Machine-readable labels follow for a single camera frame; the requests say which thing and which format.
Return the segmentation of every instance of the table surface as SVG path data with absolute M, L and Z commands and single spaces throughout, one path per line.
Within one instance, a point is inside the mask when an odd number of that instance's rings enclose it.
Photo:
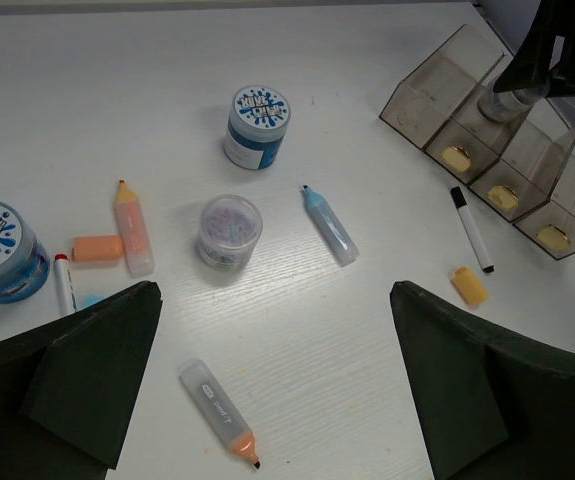
M 449 283 L 479 272 L 449 188 L 456 181 L 378 114 L 470 4 L 0 17 L 0 200 L 53 255 L 116 231 L 125 178 L 140 194 L 164 307 L 111 480 L 426 480 L 431 469 L 388 294 L 412 280 L 463 307 Z M 222 151 L 243 85 L 282 92 L 293 118 L 255 172 Z M 303 209 L 323 193 L 361 255 L 339 268 Z M 202 205 L 232 193 L 265 228 L 239 274 L 204 265 Z M 477 314 L 575 352 L 575 257 L 555 262 L 467 194 L 496 263 Z M 134 282 L 124 265 L 76 269 L 79 298 Z M 0 306 L 0 340 L 57 318 L 53 278 Z M 177 380 L 204 359 L 255 431 L 253 472 L 218 444 Z

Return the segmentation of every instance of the round container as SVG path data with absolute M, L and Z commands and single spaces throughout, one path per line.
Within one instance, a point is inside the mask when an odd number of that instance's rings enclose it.
M 239 167 L 267 168 L 276 160 L 291 118 L 289 103 L 269 87 L 241 88 L 231 103 L 225 153 Z
M 0 202 L 0 303 L 33 295 L 48 276 L 44 247 L 18 212 Z
M 198 253 L 210 267 L 236 270 L 244 267 L 260 234 L 263 219 L 256 206 L 237 195 L 222 195 L 205 205 L 200 215 Z

